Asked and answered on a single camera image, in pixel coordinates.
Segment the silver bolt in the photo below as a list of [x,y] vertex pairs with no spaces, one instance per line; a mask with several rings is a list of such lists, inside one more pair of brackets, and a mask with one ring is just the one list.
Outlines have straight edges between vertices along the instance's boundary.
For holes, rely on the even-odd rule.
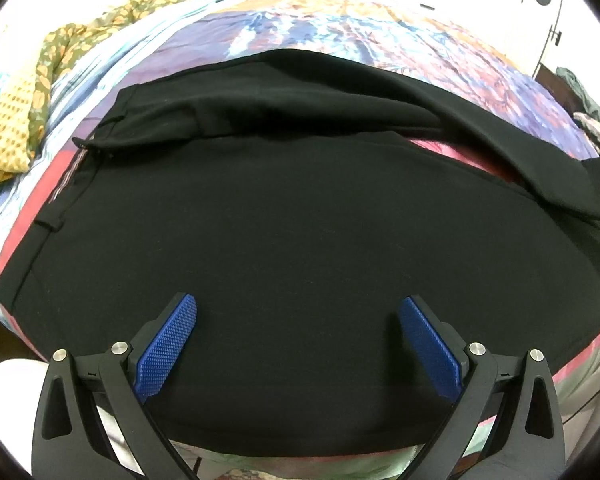
[[113,346],[111,347],[111,351],[115,355],[122,355],[123,353],[126,352],[126,350],[128,348],[129,348],[129,345],[126,344],[124,341],[118,341],[117,343],[113,343]]
[[66,350],[64,348],[61,348],[54,352],[54,361],[63,361],[65,357],[66,357]]
[[487,349],[484,347],[482,343],[471,343],[469,345],[469,352],[473,355],[484,355]]
[[531,352],[529,352],[529,355],[531,355],[531,358],[534,361],[540,362],[542,361],[542,359],[544,359],[544,354],[541,351],[536,350],[535,348]]

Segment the blue gripper pad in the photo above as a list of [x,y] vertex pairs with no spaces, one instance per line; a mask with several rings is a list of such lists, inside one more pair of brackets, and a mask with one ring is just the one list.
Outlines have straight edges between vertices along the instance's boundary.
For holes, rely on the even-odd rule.
[[178,359],[193,327],[198,307],[192,295],[186,294],[138,359],[134,391],[140,402],[157,394]]
[[411,297],[402,302],[399,317],[402,332],[437,393],[456,402],[462,392],[461,368],[456,358]]

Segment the yellow dotted fabric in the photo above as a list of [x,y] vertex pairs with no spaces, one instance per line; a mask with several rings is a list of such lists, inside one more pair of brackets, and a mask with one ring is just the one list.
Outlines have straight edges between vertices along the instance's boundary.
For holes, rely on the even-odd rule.
[[46,35],[39,53],[0,92],[0,182],[29,169],[45,136],[51,85],[98,43],[161,7],[185,0],[129,0],[89,25]]

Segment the bed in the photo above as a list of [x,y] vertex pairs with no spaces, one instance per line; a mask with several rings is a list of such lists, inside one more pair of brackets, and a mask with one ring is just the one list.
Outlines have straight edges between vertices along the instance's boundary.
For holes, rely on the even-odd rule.
[[[596,155],[593,146],[550,94],[505,56],[454,23],[412,10],[353,0],[186,0],[158,9],[85,51],[53,82],[38,154],[25,171],[0,184],[0,274],[43,203],[62,191],[80,164],[72,137],[86,139],[122,88],[201,66],[276,48],[296,48],[398,72],[451,91],[550,142],[574,158]],[[484,154],[415,139],[428,150],[496,174],[517,177]],[[28,341],[0,305],[0,322]],[[554,375],[565,417],[583,389],[600,382],[600,334]],[[486,420],[466,454],[480,449]],[[573,449],[576,442],[568,442]],[[364,471],[364,478],[394,476],[416,449],[381,456],[325,459],[249,459],[178,445],[184,456],[203,456],[243,470],[282,478],[320,478]]]

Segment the black trousers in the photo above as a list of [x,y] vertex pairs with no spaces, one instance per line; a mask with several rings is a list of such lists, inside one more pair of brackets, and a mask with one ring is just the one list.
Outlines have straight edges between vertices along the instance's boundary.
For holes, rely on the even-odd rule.
[[[523,183],[405,136],[490,150]],[[247,456],[423,443],[449,405],[401,337],[410,294],[554,372],[600,331],[600,165],[421,82],[274,51],[125,89],[82,146],[0,300],[48,356],[101,352],[193,294],[198,325],[147,404],[173,440]]]

